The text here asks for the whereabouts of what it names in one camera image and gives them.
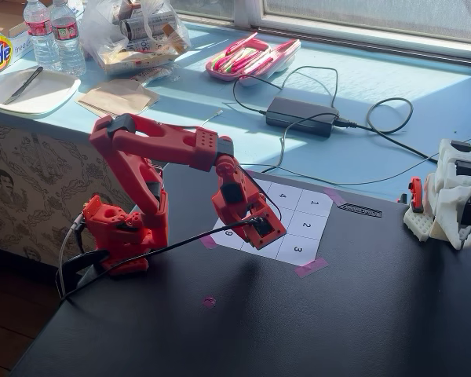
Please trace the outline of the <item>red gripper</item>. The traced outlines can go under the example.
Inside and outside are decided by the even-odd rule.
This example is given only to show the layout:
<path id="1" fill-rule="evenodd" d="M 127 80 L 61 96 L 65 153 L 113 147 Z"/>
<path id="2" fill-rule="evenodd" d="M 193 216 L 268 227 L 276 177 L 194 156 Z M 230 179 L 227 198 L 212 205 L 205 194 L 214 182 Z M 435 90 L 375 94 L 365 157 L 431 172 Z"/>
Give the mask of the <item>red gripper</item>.
<path id="1" fill-rule="evenodd" d="M 241 239 L 276 239 L 277 215 L 254 179 L 245 171 L 217 174 L 220 187 L 211 199 L 219 219 Z"/>

